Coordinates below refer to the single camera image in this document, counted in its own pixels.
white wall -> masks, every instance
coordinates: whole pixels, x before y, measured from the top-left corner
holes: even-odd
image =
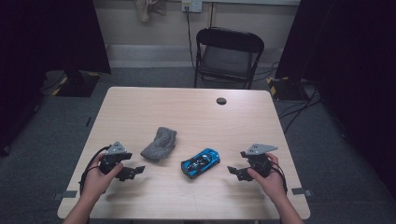
[[[187,18],[181,12],[179,1],[167,1],[166,15],[151,13],[148,22],[138,19],[133,0],[94,0],[94,4],[107,45],[189,45]],[[211,6],[203,2],[202,13],[190,13],[193,47],[196,33],[210,24]],[[212,25],[260,36],[265,43],[264,55],[268,58],[268,54],[275,52],[273,61],[276,61],[285,46],[296,11],[297,6],[215,3]]]

wooden table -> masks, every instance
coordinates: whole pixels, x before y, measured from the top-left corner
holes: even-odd
[[[223,97],[226,105],[218,105]],[[177,131],[176,147],[153,163],[140,152],[159,127]],[[271,200],[255,181],[238,181],[227,166],[248,167],[240,151],[252,144],[278,146],[289,187],[288,197],[303,219],[310,211],[303,194],[291,189],[301,183],[267,91],[113,87],[82,151],[67,190],[78,190],[81,174],[95,152],[120,141],[134,155],[126,167],[146,165],[134,180],[115,179],[94,207],[91,218],[247,220],[279,218]],[[215,149],[221,162],[194,180],[180,163],[204,148]],[[65,218],[78,201],[64,198],[58,216]]]

black chair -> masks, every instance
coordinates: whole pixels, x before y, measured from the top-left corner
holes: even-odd
[[[252,33],[219,27],[205,28],[196,36],[194,88],[200,76],[244,83],[250,89],[264,42]]]

gray fabric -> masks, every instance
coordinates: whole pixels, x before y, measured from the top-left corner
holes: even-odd
[[[151,161],[160,161],[166,158],[175,147],[176,134],[177,132],[174,130],[165,127],[158,128],[154,141],[140,155]]]
[[[165,15],[164,0],[135,0],[137,15],[141,21],[149,21],[149,14],[156,12]]]

blue toy car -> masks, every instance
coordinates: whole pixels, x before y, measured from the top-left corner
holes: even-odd
[[[183,161],[181,170],[190,179],[194,179],[218,163],[220,163],[219,153],[214,149],[206,148],[191,159]]]

